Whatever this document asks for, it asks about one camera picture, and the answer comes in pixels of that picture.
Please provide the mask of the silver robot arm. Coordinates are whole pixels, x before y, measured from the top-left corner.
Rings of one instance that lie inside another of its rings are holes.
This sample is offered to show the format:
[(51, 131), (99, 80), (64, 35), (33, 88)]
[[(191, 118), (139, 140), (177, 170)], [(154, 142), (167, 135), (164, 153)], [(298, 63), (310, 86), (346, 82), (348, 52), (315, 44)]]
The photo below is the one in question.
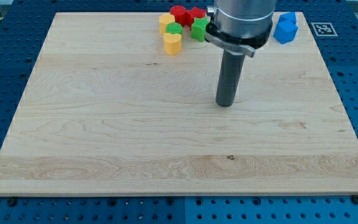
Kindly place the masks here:
[(277, 0), (214, 0), (205, 39), (234, 55), (253, 57), (272, 30)]

